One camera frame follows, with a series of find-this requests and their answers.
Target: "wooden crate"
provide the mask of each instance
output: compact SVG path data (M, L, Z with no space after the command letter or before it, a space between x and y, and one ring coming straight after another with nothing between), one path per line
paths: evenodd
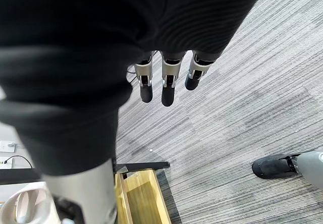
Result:
M117 174L116 197L119 224L171 224L153 170L135 172L125 180Z

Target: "electrical outlet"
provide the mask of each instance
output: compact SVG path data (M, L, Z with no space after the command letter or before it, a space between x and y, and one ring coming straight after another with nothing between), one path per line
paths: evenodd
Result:
M4 170L4 169L11 169L12 168L12 158L10 158L8 160L8 162L5 164L5 161L8 159L9 157L0 157L0 170Z
M15 152L15 142L0 141L0 152Z

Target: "striped carpet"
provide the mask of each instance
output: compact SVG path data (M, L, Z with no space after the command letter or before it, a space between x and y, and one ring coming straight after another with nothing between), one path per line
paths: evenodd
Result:
M171 107L159 53L152 102L132 83L118 162L171 162L158 175L172 223L323 222L323 191L251 170L269 154L323 147L322 12L323 0L259 0L195 91L184 87L186 54Z

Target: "black sneaker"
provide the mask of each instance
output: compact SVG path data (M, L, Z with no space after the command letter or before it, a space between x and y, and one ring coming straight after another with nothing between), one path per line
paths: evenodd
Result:
M253 162L252 171L262 179L290 178L298 175L292 155L277 154Z

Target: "white wall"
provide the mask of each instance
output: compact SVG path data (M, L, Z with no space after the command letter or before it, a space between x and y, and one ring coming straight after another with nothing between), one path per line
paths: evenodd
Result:
M2 91L2 89L0 88L0 99L2 99L4 97L5 97L5 94ZM14 153L0 152L0 157L11 157L12 155L21 155L21 156L24 156L25 158L27 158L32 164L31 158L30 158L27 150L21 144L21 141L20 141L15 129L10 126L0 123L0 141L2 141L2 140L14 141L14 142L18 143L18 145L16 145L16 151ZM23 158L15 157L13 159L13 169L22 169L22 168L27 168L27 167L30 167L30 166L26 162L26 160L24 160Z

